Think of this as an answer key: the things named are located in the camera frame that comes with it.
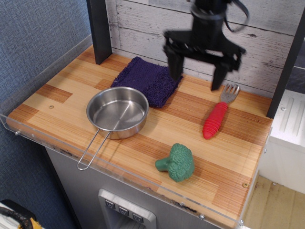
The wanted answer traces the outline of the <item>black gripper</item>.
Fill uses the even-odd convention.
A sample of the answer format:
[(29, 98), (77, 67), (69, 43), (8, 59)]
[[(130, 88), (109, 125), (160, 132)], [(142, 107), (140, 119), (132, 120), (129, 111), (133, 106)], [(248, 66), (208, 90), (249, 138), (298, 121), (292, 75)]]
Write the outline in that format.
[(226, 10), (219, 12), (192, 9), (191, 30), (167, 30), (164, 52), (168, 69), (175, 81), (182, 76), (184, 58), (191, 58), (215, 65), (211, 90), (222, 85), (229, 71), (238, 70), (245, 49), (228, 40), (222, 31)]

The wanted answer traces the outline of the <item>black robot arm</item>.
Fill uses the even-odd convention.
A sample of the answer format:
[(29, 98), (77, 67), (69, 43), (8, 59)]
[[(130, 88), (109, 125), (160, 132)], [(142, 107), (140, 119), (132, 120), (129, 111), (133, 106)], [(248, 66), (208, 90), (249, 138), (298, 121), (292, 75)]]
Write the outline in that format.
[(190, 58), (215, 66), (211, 90), (221, 86), (228, 72), (238, 70), (243, 47), (228, 40), (222, 26), (229, 0), (196, 0), (191, 8), (193, 26), (188, 31), (165, 31), (163, 50), (168, 59), (170, 76), (178, 80), (183, 73), (183, 62)]

